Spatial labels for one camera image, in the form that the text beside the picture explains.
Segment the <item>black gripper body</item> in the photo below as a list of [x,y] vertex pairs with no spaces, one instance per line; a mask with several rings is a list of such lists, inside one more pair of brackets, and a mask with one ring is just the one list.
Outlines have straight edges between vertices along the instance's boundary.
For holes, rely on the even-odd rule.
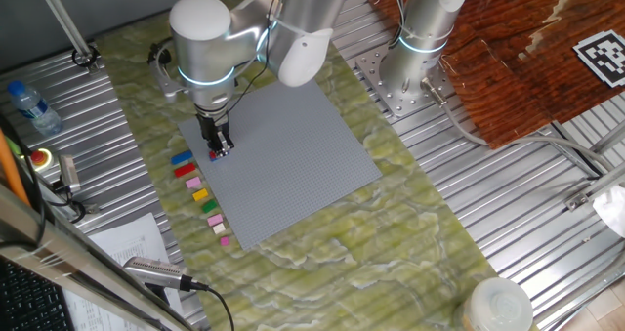
[[229,136],[229,118],[226,114],[217,118],[208,117],[202,114],[196,115],[200,125],[201,135],[204,139],[216,138],[221,132],[225,137]]

